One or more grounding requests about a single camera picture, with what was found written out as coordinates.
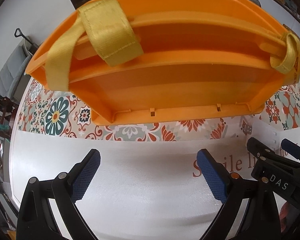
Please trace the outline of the white USB hub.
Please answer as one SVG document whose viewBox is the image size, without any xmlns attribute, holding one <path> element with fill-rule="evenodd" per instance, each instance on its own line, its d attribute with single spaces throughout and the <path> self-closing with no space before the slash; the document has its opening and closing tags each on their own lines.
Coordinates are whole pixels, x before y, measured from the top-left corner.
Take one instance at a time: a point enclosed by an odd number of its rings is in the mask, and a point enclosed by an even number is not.
<svg viewBox="0 0 300 240">
<path fill-rule="evenodd" d="M 248 142 L 250 138 L 254 137 L 258 141 L 268 146 L 276 154 L 279 153 L 281 132 L 273 126 L 266 124 L 259 118 L 253 117 L 253 119 L 248 122 L 243 120 L 241 128 L 246 137 L 245 142 Z"/>
</svg>

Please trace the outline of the patterned tile table runner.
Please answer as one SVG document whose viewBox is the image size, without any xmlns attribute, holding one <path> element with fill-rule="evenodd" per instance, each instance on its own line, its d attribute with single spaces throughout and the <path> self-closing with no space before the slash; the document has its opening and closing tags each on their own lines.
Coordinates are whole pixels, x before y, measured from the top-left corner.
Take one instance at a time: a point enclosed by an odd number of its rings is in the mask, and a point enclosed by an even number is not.
<svg viewBox="0 0 300 240">
<path fill-rule="evenodd" d="M 16 124 L 19 131 L 75 139 L 157 142 L 240 138 L 252 132 L 255 121 L 277 131 L 299 128 L 300 81 L 281 87 L 260 113 L 251 115 L 167 121 L 151 117 L 101 124 L 94 118 L 91 108 L 74 94 L 47 90 L 31 79 Z"/>
</svg>

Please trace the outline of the orange foam storage box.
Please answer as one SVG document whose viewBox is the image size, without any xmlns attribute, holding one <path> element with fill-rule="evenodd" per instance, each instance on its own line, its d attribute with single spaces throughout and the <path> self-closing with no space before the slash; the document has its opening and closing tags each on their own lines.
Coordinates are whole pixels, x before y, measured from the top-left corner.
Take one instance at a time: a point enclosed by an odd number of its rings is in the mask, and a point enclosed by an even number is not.
<svg viewBox="0 0 300 240">
<path fill-rule="evenodd" d="M 96 124 L 248 115 L 299 81 L 300 39 L 249 0 L 91 0 L 26 72 Z"/>
</svg>

